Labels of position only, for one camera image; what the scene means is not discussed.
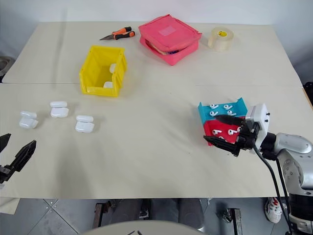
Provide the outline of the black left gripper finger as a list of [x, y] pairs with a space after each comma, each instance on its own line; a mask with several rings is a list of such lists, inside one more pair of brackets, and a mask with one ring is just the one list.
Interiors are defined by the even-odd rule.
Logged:
[[2, 152], [6, 148], [10, 137], [10, 133], [0, 136], [0, 152]]
[[21, 150], [16, 154], [13, 162], [9, 165], [10, 172], [20, 172], [22, 170], [22, 168], [34, 154], [36, 143], [37, 142], [33, 140], [21, 148]]

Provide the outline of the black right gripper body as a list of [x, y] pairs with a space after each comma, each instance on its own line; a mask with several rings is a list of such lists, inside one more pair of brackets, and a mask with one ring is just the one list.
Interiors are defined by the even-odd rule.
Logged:
[[236, 138], [235, 156], [238, 157], [240, 150], [251, 150], [256, 143], [260, 131], [260, 125], [257, 122], [245, 122]]

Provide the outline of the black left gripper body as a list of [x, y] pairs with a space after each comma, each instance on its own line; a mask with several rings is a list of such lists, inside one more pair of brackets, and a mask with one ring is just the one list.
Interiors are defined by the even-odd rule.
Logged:
[[0, 166], [0, 184], [8, 181], [11, 177], [11, 168], [9, 165]]

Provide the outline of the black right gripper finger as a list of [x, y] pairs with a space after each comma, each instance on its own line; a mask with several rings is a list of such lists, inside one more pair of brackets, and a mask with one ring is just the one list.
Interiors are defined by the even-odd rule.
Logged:
[[233, 155], [238, 155], [239, 154], [239, 148], [236, 144], [234, 143], [229, 143], [225, 141], [224, 139], [218, 138], [218, 137], [213, 137], [213, 136], [204, 136], [203, 137], [207, 142], [211, 143], [215, 147], [228, 151]]
[[230, 115], [216, 115], [215, 119], [228, 125], [237, 125], [237, 126], [242, 126], [245, 122], [245, 118]]

